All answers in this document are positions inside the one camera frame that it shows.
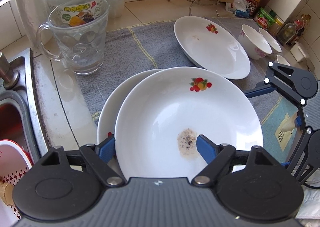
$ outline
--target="red and white colander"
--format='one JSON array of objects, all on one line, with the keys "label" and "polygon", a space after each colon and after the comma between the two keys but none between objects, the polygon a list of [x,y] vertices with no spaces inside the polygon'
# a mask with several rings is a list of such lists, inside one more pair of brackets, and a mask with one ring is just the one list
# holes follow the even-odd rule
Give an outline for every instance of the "red and white colander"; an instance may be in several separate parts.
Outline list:
[{"label": "red and white colander", "polygon": [[[29,155],[15,142],[0,140],[0,176],[15,185],[32,167]],[[20,219],[17,208],[6,206],[0,199],[0,226],[10,227]]]}]

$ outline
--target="blue gripper pad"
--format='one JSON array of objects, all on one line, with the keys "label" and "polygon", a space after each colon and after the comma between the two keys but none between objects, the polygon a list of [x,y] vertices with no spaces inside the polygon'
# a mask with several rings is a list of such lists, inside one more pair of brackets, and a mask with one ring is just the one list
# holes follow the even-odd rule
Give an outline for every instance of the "blue gripper pad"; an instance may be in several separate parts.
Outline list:
[{"label": "blue gripper pad", "polygon": [[203,159],[210,164],[218,155],[216,149],[210,143],[212,143],[207,137],[199,135],[197,138],[197,150]]},{"label": "blue gripper pad", "polygon": [[99,150],[99,158],[103,160],[103,162],[108,163],[112,157],[116,154],[116,148],[115,148],[115,138],[110,138],[106,143],[100,147]]}]

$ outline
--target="black cable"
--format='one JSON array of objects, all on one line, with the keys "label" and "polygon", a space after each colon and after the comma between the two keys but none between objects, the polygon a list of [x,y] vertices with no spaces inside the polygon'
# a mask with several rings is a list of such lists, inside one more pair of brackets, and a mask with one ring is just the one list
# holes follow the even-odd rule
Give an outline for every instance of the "black cable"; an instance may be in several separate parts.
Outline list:
[{"label": "black cable", "polygon": [[320,186],[312,186],[312,185],[308,185],[307,183],[303,183],[303,185],[311,189],[320,189]]}]

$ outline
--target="green container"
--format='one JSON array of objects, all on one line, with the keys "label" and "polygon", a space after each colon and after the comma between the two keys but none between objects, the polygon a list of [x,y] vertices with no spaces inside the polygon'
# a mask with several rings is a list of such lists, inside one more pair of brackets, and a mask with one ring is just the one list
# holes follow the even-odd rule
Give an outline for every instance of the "green container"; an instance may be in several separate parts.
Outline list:
[{"label": "green container", "polygon": [[257,14],[253,20],[265,30],[276,22],[275,19],[273,19],[272,16],[268,14],[267,11],[262,7],[260,7],[260,9],[257,11]]}]

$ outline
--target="glass mug handle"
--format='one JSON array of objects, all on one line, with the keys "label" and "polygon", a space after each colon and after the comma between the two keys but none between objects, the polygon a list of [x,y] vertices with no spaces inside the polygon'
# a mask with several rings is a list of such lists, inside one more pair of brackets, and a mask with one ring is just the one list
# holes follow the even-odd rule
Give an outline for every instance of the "glass mug handle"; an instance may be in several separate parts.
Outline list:
[{"label": "glass mug handle", "polygon": [[42,53],[43,53],[46,57],[48,57],[48,58],[50,58],[50,59],[52,59],[52,60],[55,60],[55,61],[60,61],[60,60],[62,60],[62,59],[63,59],[63,55],[62,55],[61,52],[60,52],[59,54],[52,54],[52,53],[51,53],[50,51],[48,51],[48,50],[45,48],[45,46],[43,45],[42,40],[41,40],[41,32],[42,32],[43,30],[50,30],[50,27],[49,27],[49,25],[48,25],[47,22],[41,24],[41,25],[39,26],[38,30],[37,30],[37,33],[36,33],[36,40],[37,40],[38,46],[39,46],[39,48],[41,49]]}]

